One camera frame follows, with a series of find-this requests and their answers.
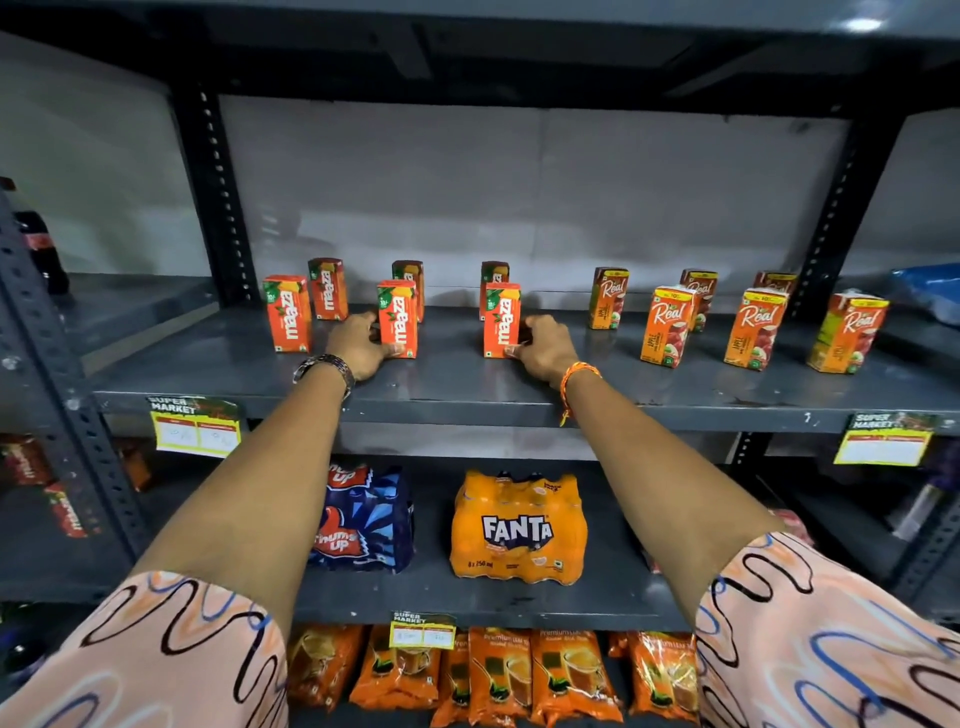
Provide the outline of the person's right hand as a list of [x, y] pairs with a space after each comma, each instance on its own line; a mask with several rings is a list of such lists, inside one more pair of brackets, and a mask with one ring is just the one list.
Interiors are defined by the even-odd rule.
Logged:
[[527, 334], [523, 342], [533, 342], [534, 361], [519, 363], [529, 376], [559, 392], [568, 370], [580, 360], [569, 328], [549, 314], [535, 314], [525, 318], [521, 332]]

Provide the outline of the red mango juice carton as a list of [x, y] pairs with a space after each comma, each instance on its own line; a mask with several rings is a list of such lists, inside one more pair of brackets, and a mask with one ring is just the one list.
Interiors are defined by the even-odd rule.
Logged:
[[379, 335], [394, 358], [414, 359], [419, 346], [419, 302], [414, 280], [388, 279], [377, 286]]
[[484, 358], [507, 358], [520, 344], [522, 287], [511, 282], [489, 282], [482, 299]]

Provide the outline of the person's left forearm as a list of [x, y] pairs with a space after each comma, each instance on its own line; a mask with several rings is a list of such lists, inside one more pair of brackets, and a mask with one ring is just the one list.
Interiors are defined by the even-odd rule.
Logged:
[[289, 638], [344, 389], [337, 370], [307, 372], [171, 516], [131, 573], [173, 573], [235, 592]]

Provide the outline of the blue wrapped soda bottle pack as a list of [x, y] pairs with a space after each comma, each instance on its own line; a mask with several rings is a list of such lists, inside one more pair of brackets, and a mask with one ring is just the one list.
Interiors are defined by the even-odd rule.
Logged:
[[415, 554], [414, 503], [403, 469], [331, 463], [308, 565], [399, 574]]

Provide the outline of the orange wrapped soda bottle pack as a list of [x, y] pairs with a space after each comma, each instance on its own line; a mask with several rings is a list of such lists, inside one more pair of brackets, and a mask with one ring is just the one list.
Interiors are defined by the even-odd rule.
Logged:
[[462, 578], [576, 583], [589, 528], [575, 475], [465, 473], [454, 501], [449, 562]]

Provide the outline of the group of orange fruit juice cartons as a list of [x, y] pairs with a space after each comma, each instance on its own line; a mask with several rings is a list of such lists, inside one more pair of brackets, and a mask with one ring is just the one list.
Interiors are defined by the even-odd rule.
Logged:
[[[640, 350], [642, 361], [666, 368], [680, 365], [690, 335], [705, 330], [714, 301], [718, 273], [685, 269], [675, 285], [654, 288]], [[763, 273], [759, 286], [739, 298], [723, 361], [751, 371], [763, 371], [772, 353], [798, 276]], [[587, 321], [594, 331], [618, 328], [629, 283], [625, 269], [594, 272]], [[858, 290], [832, 294], [808, 357], [819, 373], [852, 375], [862, 367], [891, 303]]]

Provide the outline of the small yellow shelf price tag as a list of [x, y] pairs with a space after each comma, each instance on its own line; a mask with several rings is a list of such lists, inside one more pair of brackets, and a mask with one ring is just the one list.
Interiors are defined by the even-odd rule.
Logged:
[[389, 646], [393, 650], [454, 650], [456, 634], [456, 620], [447, 613], [391, 613]]

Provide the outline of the pink packet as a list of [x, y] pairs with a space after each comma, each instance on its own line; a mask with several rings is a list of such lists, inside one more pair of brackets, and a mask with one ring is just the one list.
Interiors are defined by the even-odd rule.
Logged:
[[815, 548], [815, 541], [811, 538], [807, 526], [796, 512], [787, 508], [769, 508], [769, 511], [783, 522], [787, 533], [807, 546]]

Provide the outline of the row of orange tea packets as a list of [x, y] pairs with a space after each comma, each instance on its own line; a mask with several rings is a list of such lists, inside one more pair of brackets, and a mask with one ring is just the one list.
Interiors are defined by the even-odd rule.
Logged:
[[685, 633], [457, 627], [392, 649], [389, 624], [305, 623], [286, 651], [292, 728], [694, 728]]

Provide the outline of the red snack packet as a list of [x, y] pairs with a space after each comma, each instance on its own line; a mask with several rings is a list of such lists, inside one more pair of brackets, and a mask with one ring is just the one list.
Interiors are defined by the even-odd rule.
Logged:
[[84, 525], [64, 484], [54, 481], [42, 486], [40, 491], [46, 498], [61, 532], [67, 538], [88, 539], [90, 536], [98, 537], [102, 534], [97, 522], [90, 527]]
[[33, 435], [0, 434], [0, 459], [18, 486], [42, 488], [56, 482], [42, 444]]

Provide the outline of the peach patterned left shirt sleeve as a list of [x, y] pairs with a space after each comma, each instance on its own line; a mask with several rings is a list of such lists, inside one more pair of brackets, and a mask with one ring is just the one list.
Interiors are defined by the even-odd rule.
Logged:
[[286, 642], [236, 591], [128, 577], [0, 704], [0, 728], [289, 728]]

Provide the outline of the peach patterned shirt sleeve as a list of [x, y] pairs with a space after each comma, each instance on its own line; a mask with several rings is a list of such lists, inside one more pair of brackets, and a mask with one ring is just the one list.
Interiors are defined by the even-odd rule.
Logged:
[[289, 728], [286, 642], [236, 591], [128, 577], [0, 704], [0, 728]]
[[786, 532], [716, 576], [695, 635], [702, 728], [960, 728], [960, 635]]

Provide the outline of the blue plastic bag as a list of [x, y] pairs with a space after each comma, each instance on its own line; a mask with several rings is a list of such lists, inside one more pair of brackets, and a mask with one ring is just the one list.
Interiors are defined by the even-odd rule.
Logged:
[[898, 302], [960, 329], [960, 261], [895, 269], [890, 281]]

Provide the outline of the peach patterned right shirt sleeve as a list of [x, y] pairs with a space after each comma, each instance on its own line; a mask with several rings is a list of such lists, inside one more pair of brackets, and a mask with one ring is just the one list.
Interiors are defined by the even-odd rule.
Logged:
[[716, 576], [695, 635], [702, 728], [960, 728], [960, 635], [786, 532]]

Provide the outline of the white and purple bottle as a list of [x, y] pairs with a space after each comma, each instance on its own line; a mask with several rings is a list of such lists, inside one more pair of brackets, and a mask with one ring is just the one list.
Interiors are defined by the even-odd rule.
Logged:
[[919, 467], [921, 478], [894, 509], [888, 522], [894, 538], [911, 542], [921, 531], [936, 506], [948, 496], [960, 495], [960, 438], [949, 438], [935, 446], [934, 453]]

